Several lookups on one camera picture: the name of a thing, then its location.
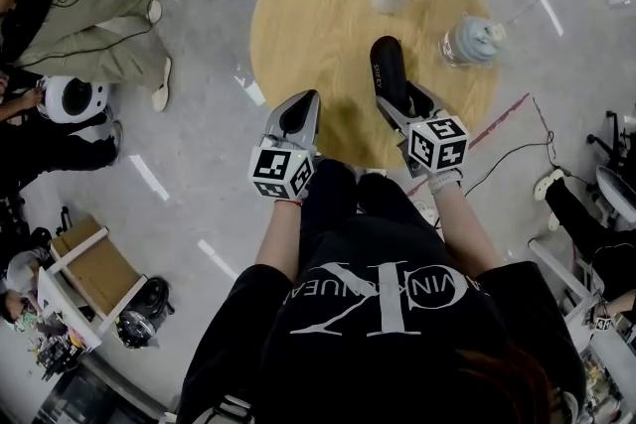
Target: khaki pants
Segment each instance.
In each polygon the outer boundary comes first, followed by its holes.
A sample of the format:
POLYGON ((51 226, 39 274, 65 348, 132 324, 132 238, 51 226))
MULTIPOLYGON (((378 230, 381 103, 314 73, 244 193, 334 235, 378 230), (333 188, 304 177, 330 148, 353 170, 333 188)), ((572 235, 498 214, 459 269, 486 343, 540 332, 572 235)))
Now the khaki pants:
MULTIPOLYGON (((54 0, 54 4, 69 5, 75 1, 54 0)), ((108 50, 53 57, 101 49, 120 41, 123 36, 95 25, 126 16, 145 20, 151 1, 79 0, 67 8, 52 5, 42 28, 16 64, 37 74, 74 76, 82 81, 141 84, 151 91, 157 90, 163 83, 167 55, 147 54, 136 47, 132 42, 134 38, 108 50), (48 56, 52 57, 37 64, 48 56)))

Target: wooden tabletop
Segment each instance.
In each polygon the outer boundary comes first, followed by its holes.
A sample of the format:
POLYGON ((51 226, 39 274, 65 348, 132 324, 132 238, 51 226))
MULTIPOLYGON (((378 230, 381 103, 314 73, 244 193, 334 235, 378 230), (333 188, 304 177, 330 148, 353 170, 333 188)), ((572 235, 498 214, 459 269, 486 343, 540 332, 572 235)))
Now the wooden tabletop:
POLYGON ((403 164, 392 132, 376 108, 369 52, 381 36, 401 41, 406 75, 436 93, 469 130, 486 115, 498 68, 453 68, 438 43, 462 14, 488 18, 482 0, 409 0, 383 15, 371 0, 258 0, 251 21, 254 76, 272 108, 315 88, 322 111, 318 150, 368 168, 403 164))

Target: concrete floor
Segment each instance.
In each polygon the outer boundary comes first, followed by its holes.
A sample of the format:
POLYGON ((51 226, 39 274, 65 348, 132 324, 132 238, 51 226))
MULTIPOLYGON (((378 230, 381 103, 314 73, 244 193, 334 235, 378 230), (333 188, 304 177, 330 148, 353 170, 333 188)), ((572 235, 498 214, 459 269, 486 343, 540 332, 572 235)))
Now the concrete floor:
MULTIPOLYGON (((122 88, 115 98, 125 129, 125 155, 140 155, 168 200, 153 192, 131 160, 94 173, 41 177, 24 193, 32 226, 55 230, 61 204, 90 212, 108 226, 116 245, 140 271, 172 284, 177 309, 158 334, 159 350, 126 350, 115 336, 100 353, 122 374, 170 405, 193 351, 232 286, 228 272, 248 267, 271 208, 246 177, 251 146, 268 115, 240 86, 252 82, 249 23, 256 0, 161 0, 156 33, 174 57, 172 100, 163 114, 144 90, 122 88), (224 271, 199 246, 204 240, 225 261, 224 271)), ((541 142, 546 123, 555 132, 556 159, 590 179, 602 161, 585 146, 588 132, 608 134, 606 109, 631 113, 636 101, 634 0, 549 0, 562 35, 538 0, 487 0, 492 17, 506 22, 496 98, 485 129, 516 101, 528 97, 475 147, 466 184, 476 182, 507 150, 541 142)), ((546 233, 548 209, 532 187, 550 169, 543 148, 509 158, 471 202, 498 248, 516 258, 546 233)), ((405 189, 415 187, 404 174, 405 189)), ((572 188, 580 191, 575 183, 572 188)), ((414 200, 425 200, 423 190, 414 200)), ((560 233, 560 245, 567 246, 560 233)))

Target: hair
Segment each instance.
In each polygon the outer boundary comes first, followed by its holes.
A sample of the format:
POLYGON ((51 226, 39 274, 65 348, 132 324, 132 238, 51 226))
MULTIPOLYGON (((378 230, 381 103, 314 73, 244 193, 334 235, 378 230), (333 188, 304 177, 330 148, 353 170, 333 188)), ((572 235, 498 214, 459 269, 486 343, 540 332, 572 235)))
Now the hair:
POLYGON ((466 361, 459 372, 485 383, 506 399, 516 424, 551 422, 553 389, 539 363, 522 350, 509 346, 501 354, 459 351, 466 361))
POLYGON ((8 323, 8 324, 15 324, 16 321, 14 320, 14 318, 11 316, 11 313, 9 312, 9 308, 7 308, 7 299, 9 297, 9 292, 4 292, 3 294, 0 295, 0 303, 2 304, 0 306, 0 315, 2 315, 2 318, 4 318, 4 320, 8 323))

